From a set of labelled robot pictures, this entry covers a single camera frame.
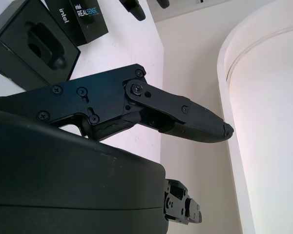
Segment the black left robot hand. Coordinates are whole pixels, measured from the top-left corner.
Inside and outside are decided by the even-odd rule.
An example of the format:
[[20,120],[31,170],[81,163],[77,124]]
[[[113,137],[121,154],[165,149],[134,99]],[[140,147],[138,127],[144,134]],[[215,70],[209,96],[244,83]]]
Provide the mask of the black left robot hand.
[[[146,15],[138,0],[119,0],[119,2],[138,21],[143,21],[146,19]],[[170,6],[169,0],[157,0],[157,2],[163,9],[166,9]]]

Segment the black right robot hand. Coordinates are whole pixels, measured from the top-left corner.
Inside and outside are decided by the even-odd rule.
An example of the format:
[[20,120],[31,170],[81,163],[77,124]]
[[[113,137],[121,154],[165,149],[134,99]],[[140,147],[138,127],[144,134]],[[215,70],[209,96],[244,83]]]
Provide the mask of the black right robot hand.
[[138,64],[0,97],[0,234],[165,234],[202,222],[154,161],[103,144],[140,124],[203,143],[233,128]]

